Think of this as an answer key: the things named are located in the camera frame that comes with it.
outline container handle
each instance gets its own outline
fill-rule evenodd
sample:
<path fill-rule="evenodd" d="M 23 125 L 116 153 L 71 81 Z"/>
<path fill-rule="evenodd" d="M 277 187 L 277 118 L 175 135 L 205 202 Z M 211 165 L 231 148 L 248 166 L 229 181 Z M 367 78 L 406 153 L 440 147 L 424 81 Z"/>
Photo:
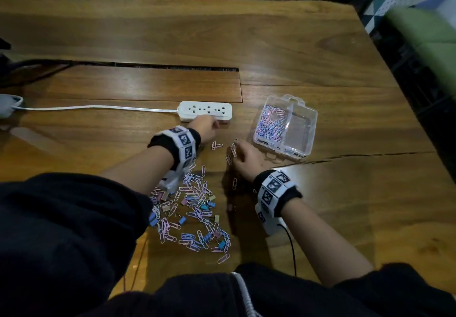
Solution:
<path fill-rule="evenodd" d="M 305 106 L 304 100 L 301 99 L 300 97 L 296 97 L 296 96 L 293 96 L 290 94 L 286 94 L 286 95 L 282 96 L 282 100 L 289 101 L 290 99 L 295 99 L 296 101 L 298 101 L 298 105 Z"/>

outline black clothing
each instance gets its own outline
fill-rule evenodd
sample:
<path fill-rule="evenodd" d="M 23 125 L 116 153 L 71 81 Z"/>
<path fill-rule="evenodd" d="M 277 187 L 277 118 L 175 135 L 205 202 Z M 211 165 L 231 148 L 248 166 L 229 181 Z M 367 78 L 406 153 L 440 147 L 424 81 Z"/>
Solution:
<path fill-rule="evenodd" d="M 129 292 L 106 302 L 150 212 L 147 196 L 97 176 L 46 173 L 0 184 L 1 315 L 245 316 L 230 274 L 181 275 L 153 295 Z M 264 317 L 456 316 L 453 297 L 406 264 L 334 288 L 256 264 L 236 272 Z"/>

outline clear plastic box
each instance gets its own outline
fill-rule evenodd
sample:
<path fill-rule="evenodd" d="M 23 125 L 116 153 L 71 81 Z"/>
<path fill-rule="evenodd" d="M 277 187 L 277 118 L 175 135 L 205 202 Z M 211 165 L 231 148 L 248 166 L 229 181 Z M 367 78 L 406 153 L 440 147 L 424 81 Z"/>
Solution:
<path fill-rule="evenodd" d="M 312 151 L 317 115 L 299 97 L 269 96 L 255 129 L 254 142 L 295 159 L 305 158 Z"/>

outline white extension cord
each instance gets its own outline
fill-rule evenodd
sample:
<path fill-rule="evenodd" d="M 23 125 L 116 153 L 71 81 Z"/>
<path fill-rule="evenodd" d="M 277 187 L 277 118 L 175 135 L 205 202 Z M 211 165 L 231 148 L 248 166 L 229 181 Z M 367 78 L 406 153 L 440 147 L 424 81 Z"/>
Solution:
<path fill-rule="evenodd" d="M 208 114 L 215 116 L 220 122 L 228 122 L 233 116 L 233 111 L 229 103 L 224 102 L 205 102 L 205 101 L 182 101 L 177 110 L 165 110 L 155 108 L 123 107 L 109 105 L 86 105 L 69 107 L 45 107 L 29 108 L 21 107 L 24 99 L 17 95 L 0 94 L 0 119 L 8 118 L 15 110 L 22 111 L 65 111 L 83 108 L 109 108 L 124 111 L 142 111 L 159 113 L 178 113 L 180 121 L 191 122 L 199 115 Z"/>

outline pile of paper clips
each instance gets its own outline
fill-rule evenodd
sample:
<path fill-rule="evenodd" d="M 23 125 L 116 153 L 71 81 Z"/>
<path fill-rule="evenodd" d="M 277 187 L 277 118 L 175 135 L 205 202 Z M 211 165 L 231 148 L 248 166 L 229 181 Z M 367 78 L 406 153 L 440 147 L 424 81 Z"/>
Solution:
<path fill-rule="evenodd" d="M 185 216 L 176 213 L 179 198 L 184 193 L 185 197 L 180 204 L 191 209 L 191 211 L 186 213 L 186 216 L 198 219 L 206 227 L 208 233 L 205 236 L 200 230 L 197 231 L 197 235 L 182 233 L 178 243 L 198 252 L 200 250 L 208 250 L 209 243 L 214 240 L 218 246 L 212 247 L 210 249 L 211 252 L 225 253 L 217 261 L 220 264 L 229 258 L 228 250 L 231 246 L 231 240 L 229 234 L 219 226 L 220 216 L 213 216 L 213 212 L 210 210 L 215 207 L 213 202 L 215 196 L 208 189 L 208 182 L 204 180 L 206 167 L 202 166 L 201 175 L 197 175 L 191 173 L 195 166 L 195 163 L 190 166 L 190 171 L 184 176 L 182 181 L 184 186 L 176 191 L 173 199 L 170 199 L 169 194 L 162 189 L 152 191 L 151 201 L 154 206 L 149 217 L 149 223 L 152 227 L 157 226 L 162 244 L 166 240 L 176 242 L 177 238 L 170 235 L 169 231 L 171 228 L 182 229 L 182 225 L 186 220 Z M 233 189 L 236 189 L 236 179 L 233 181 Z M 169 217 L 173 215 L 179 218 L 178 223 L 169 222 Z"/>
<path fill-rule="evenodd" d="M 286 114 L 282 108 L 266 105 L 261 113 L 256 134 L 274 142 L 282 142 Z"/>

